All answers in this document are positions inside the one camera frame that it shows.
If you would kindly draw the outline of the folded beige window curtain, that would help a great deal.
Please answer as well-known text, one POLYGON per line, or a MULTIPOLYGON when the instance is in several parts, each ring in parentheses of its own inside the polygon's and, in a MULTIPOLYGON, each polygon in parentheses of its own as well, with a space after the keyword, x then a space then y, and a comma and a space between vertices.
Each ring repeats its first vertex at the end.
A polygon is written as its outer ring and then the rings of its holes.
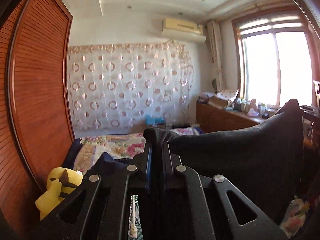
POLYGON ((220 26, 215 20, 211 20, 207 23, 207 30, 214 65, 214 79, 216 80, 217 91, 221 91, 224 81, 222 73, 223 49, 220 26))

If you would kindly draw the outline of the wooden framed window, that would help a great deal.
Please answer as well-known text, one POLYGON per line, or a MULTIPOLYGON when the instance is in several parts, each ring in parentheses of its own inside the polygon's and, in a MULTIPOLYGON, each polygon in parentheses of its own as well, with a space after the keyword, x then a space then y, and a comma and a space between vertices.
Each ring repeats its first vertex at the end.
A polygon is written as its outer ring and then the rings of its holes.
POLYGON ((295 5, 264 9, 232 20, 239 96, 278 109, 290 99, 315 105, 319 79, 317 36, 295 5))

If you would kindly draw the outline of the cardboard box on cabinet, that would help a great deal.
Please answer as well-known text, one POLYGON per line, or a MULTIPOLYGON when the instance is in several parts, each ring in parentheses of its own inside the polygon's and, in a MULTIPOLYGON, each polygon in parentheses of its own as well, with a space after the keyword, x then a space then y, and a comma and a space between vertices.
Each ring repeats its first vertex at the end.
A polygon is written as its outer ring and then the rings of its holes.
POLYGON ((218 98, 217 96, 212 96, 208 103, 219 108, 226 108, 228 106, 228 100, 218 98))

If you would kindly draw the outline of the yellow plush toy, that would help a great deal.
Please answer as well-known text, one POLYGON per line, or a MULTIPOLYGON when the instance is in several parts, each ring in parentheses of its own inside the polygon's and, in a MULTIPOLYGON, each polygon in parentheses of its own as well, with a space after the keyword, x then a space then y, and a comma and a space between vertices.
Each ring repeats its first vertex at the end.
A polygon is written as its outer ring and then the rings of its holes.
POLYGON ((67 198, 81 183, 82 172, 68 168, 54 168, 47 178, 46 192, 35 201, 40 212, 40 220, 43 220, 65 198, 67 198))

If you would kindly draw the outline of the long wooden sideboard cabinet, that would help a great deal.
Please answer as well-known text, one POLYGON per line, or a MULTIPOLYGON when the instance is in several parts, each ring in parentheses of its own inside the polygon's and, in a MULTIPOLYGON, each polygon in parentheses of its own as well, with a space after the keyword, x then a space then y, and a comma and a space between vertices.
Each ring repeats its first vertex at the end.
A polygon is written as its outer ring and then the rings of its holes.
POLYGON ((258 125, 262 118, 250 117, 239 111, 227 111, 216 106, 196 103, 196 122, 205 133, 233 131, 258 125))

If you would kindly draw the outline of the blue toy box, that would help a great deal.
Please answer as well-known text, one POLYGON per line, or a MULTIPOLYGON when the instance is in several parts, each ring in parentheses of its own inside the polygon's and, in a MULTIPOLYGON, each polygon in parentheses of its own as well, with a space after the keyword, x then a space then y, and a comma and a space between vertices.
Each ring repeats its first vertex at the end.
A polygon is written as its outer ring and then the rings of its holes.
POLYGON ((161 128, 166 129, 166 121, 164 118, 156 118, 150 115, 145 116, 145 124, 147 128, 161 128))

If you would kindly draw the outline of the navy blue blanket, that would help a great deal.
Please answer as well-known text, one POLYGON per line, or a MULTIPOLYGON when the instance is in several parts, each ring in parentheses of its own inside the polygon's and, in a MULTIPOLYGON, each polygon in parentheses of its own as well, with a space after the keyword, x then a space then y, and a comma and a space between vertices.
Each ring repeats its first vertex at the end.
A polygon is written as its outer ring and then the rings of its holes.
POLYGON ((96 149, 96 146, 81 142, 80 138, 76 139, 71 144, 61 167, 79 171, 83 176, 98 174, 108 177, 133 163, 131 158, 114 159, 107 151, 96 154, 96 149))

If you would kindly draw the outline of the pink figurine on cabinet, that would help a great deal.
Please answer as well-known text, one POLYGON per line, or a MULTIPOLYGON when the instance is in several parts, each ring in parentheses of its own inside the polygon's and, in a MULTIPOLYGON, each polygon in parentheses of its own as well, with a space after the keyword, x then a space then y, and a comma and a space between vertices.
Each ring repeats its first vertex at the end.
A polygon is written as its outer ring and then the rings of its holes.
POLYGON ((257 117, 259 116, 256 99, 252 99, 249 104, 249 110, 247 111, 247 115, 251 117, 257 117))

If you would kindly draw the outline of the wooden louvered wardrobe door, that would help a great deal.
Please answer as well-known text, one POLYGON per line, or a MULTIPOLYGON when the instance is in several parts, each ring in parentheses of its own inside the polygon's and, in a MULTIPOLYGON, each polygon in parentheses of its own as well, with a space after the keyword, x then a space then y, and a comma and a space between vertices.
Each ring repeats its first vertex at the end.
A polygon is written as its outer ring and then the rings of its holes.
POLYGON ((35 200, 74 141, 67 100, 72 15, 61 0, 1 0, 1 220, 28 239, 35 200))

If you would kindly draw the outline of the palm leaf print sheet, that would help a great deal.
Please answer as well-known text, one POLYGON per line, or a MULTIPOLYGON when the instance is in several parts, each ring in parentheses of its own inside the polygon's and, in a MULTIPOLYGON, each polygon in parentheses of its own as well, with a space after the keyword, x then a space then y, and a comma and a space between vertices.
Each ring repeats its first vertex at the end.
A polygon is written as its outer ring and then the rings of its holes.
POLYGON ((129 239, 143 240, 142 226, 139 217, 139 203, 136 194, 131 195, 129 213, 129 239))

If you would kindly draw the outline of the white circle-patterned curtain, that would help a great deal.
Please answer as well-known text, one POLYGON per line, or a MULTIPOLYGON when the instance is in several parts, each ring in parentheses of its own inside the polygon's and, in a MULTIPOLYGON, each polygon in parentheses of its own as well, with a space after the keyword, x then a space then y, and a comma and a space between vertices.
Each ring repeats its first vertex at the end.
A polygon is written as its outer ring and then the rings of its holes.
POLYGON ((77 132, 137 128, 193 119, 194 68, 176 42, 102 44, 68 49, 69 107, 77 132))

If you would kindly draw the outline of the floral bed quilt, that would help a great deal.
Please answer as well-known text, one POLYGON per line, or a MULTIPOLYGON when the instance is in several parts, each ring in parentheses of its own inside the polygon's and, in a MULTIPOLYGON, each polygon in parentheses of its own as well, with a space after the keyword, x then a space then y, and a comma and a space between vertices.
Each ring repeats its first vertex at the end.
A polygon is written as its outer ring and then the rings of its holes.
POLYGON ((127 135, 100 135, 80 139, 81 148, 78 152, 73 170, 85 174, 107 152, 114 160, 132 159, 143 153, 145 138, 142 133, 127 135))

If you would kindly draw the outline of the beige wall air conditioner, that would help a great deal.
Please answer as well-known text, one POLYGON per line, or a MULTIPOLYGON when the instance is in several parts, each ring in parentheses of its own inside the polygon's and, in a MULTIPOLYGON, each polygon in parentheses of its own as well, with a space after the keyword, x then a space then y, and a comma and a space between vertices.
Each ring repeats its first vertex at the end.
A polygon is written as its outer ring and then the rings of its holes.
POLYGON ((165 18, 162 24, 163 37, 185 42, 204 43, 206 41, 203 26, 200 24, 175 18, 165 18))

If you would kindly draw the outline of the black garment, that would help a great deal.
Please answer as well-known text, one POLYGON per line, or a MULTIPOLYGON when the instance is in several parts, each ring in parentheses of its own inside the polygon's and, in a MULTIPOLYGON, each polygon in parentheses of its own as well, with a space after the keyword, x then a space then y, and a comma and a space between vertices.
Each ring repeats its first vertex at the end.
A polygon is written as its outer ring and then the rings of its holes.
POLYGON ((304 152, 296 99, 249 128, 202 135, 147 128, 143 136, 156 146, 168 141, 170 152, 202 176, 225 176, 276 224, 297 193, 304 152))

